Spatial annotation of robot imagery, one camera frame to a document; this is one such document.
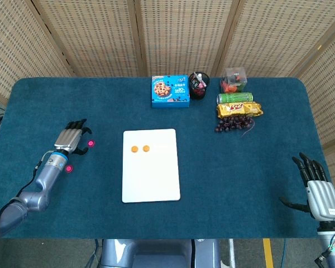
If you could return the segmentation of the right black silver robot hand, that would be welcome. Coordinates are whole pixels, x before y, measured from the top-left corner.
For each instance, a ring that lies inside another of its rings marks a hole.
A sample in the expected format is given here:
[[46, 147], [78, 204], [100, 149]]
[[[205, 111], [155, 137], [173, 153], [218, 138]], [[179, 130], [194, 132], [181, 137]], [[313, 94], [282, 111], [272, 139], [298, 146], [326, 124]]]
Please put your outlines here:
[[318, 222], [335, 222], [335, 188], [327, 179], [323, 166], [302, 152], [292, 160], [300, 172], [307, 203], [292, 203], [284, 197], [279, 200], [286, 207], [309, 213]]

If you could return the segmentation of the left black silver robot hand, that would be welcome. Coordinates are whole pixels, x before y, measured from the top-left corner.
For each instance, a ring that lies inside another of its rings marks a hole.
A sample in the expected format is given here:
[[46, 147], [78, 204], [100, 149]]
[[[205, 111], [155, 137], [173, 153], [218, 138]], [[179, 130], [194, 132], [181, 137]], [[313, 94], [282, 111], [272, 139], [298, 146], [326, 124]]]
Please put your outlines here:
[[89, 127], [84, 127], [86, 118], [69, 122], [66, 127], [60, 132], [57, 140], [54, 143], [56, 152], [68, 156], [69, 154], [84, 155], [88, 152], [88, 147], [80, 149], [78, 144], [82, 135], [86, 132], [92, 134]]

